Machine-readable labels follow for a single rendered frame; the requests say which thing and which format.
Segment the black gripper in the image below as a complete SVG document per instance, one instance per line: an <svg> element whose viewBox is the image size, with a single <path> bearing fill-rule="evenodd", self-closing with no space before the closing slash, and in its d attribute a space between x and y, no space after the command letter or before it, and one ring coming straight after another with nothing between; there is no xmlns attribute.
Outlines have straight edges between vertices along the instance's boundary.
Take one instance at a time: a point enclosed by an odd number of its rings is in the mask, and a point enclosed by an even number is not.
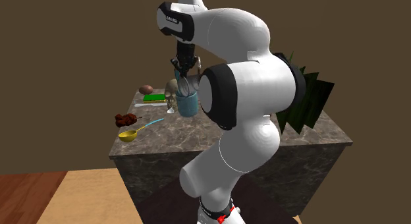
<svg viewBox="0 0 411 224"><path fill-rule="evenodd" d="M176 77L186 76L186 67L184 65L188 65L189 69L196 68L197 73L201 72L201 58L194 55L194 52L194 44L182 43L180 41L177 42L177 57L170 60L171 64L174 66Z"/></svg>

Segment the beige skull figure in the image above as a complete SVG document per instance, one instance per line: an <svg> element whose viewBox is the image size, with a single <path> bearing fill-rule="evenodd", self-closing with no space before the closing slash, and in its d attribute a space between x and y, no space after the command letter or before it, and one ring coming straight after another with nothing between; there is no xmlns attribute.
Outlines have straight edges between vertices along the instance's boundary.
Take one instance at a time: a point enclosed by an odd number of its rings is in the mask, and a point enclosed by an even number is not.
<svg viewBox="0 0 411 224"><path fill-rule="evenodd" d="M172 79L168 81L165 85L165 99L167 102L167 109L172 108L174 111L178 110L177 106L177 95L176 92L178 91L178 84L176 79Z"/></svg>

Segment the blue cup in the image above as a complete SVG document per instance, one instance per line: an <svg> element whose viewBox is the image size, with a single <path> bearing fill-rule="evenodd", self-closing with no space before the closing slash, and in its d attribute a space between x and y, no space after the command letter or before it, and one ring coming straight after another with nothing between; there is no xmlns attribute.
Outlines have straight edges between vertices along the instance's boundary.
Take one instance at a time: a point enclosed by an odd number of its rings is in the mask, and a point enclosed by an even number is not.
<svg viewBox="0 0 411 224"><path fill-rule="evenodd" d="M177 108L182 117L193 117L198 113L198 95L197 92L184 96L178 90L176 92Z"/></svg>

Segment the green and yellow sponge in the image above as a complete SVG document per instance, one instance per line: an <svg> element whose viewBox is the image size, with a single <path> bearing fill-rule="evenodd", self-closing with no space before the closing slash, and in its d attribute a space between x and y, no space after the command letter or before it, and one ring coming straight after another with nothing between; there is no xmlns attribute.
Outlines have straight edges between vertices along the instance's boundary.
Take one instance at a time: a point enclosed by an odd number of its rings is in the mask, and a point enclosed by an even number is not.
<svg viewBox="0 0 411 224"><path fill-rule="evenodd" d="M143 98L144 103L164 103L165 94L146 94Z"/></svg>

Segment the brown lump on stick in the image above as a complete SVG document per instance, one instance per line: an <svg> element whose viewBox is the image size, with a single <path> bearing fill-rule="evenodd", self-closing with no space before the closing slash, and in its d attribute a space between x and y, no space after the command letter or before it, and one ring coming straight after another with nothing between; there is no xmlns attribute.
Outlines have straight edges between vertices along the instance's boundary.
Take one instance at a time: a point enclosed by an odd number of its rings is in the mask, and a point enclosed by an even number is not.
<svg viewBox="0 0 411 224"><path fill-rule="evenodd" d="M137 122L141 117L137 117L132 113L127 113L126 115L117 114L115 115L115 124L117 127L130 126Z"/></svg>

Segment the dark green plant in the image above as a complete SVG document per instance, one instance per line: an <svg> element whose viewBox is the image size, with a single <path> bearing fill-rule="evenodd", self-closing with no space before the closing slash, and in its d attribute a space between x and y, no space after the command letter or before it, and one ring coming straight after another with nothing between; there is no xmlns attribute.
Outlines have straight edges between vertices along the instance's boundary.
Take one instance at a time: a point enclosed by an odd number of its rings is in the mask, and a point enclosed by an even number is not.
<svg viewBox="0 0 411 224"><path fill-rule="evenodd" d="M333 90L334 83L318 80L319 72L305 73L306 67L298 67L283 53L274 53L290 68L296 83L296 93L291 105L284 111L277 112L276 118L281 134L286 124L291 126L298 134L304 126L314 128L327 100Z"/></svg>

